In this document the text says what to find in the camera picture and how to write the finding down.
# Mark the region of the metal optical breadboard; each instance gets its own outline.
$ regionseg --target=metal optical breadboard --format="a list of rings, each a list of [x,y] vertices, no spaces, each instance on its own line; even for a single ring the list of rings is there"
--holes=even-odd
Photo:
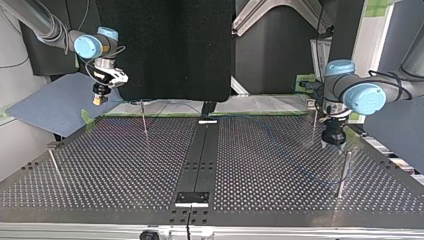
[[[208,224],[424,228],[422,186],[349,130],[337,199],[345,158],[322,149],[323,129],[310,115],[220,118]]]
[[[169,224],[196,119],[104,118],[3,189],[0,221]]]

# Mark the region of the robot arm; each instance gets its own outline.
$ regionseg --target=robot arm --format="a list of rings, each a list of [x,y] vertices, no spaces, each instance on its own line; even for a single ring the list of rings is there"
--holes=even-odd
[[[336,60],[327,66],[322,105],[327,129],[322,134],[323,146],[343,146],[346,134],[342,128],[352,111],[371,115],[386,103],[424,95],[424,26],[398,70],[370,71],[372,76],[367,78],[354,72],[355,64],[350,60]]]
[[[123,51],[118,47],[118,32],[99,27],[97,34],[86,34],[67,27],[38,0],[0,0],[0,6],[28,26],[37,38],[53,47],[76,52],[88,63],[94,62],[94,71],[88,74],[96,81],[93,86],[94,101],[101,105],[107,101],[111,88],[128,81],[128,76],[115,67],[115,56]]]

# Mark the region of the perforated table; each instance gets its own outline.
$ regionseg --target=perforated table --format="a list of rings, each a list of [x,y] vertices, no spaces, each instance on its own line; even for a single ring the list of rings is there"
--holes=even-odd
[[[0,222],[221,227],[424,228],[424,188],[347,130],[321,148],[313,116],[103,118],[0,183]],[[177,208],[207,192],[207,208]]]

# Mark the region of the metal bracket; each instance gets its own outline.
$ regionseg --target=metal bracket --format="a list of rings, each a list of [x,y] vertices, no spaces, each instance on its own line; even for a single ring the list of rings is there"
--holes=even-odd
[[[248,97],[250,95],[249,92],[233,76],[231,76],[231,88],[240,97]]]
[[[63,142],[51,142],[47,144],[46,148],[47,150],[58,150],[63,146],[64,146]]]
[[[233,34],[242,36],[269,10],[278,6],[288,6],[296,10],[314,28],[318,25],[321,4],[318,0],[250,0],[233,23]],[[323,13],[319,33],[331,26],[330,18]]]

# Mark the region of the black backdrop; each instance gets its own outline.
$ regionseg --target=black backdrop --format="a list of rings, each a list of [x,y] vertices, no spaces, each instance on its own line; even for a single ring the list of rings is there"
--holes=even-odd
[[[130,81],[125,100],[178,98],[222,102],[231,91],[229,0],[97,0],[103,26],[127,50],[117,58]]]

